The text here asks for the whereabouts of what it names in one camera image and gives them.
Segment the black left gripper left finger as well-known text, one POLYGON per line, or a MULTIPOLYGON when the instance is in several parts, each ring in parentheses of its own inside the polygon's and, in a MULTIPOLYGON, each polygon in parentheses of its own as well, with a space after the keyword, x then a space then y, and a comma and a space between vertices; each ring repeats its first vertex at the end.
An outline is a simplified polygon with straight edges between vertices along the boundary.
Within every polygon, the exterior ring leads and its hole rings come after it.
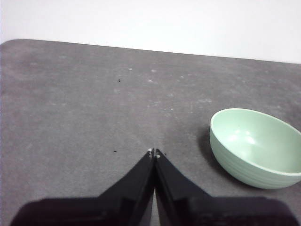
POLYGON ((139 226, 152 207, 154 150, 97 197, 48 198, 25 204, 13 226, 139 226))

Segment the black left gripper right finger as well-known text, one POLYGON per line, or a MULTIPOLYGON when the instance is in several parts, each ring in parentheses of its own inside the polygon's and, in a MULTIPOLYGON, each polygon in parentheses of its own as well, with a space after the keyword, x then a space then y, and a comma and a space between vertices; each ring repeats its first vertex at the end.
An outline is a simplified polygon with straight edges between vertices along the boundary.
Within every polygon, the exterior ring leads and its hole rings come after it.
POLYGON ((296 226, 288 206, 266 197, 213 197, 154 151, 156 198, 163 226, 296 226))

